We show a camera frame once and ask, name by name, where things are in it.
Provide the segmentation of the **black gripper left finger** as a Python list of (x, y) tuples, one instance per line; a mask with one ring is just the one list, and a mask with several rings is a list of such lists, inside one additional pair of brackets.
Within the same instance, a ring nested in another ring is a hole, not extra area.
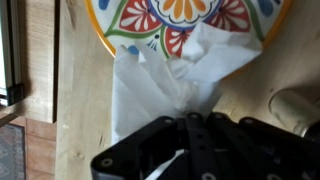
[(145, 180), (171, 163), (152, 180), (187, 180), (187, 158), (175, 157), (186, 135), (184, 118), (161, 116), (96, 155), (90, 164), (93, 180)]

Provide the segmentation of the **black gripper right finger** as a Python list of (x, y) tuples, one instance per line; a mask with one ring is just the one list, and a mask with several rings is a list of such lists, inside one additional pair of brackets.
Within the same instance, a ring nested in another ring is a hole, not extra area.
[(235, 123), (222, 113), (190, 113), (199, 148), (222, 180), (320, 180), (319, 145), (255, 118)]

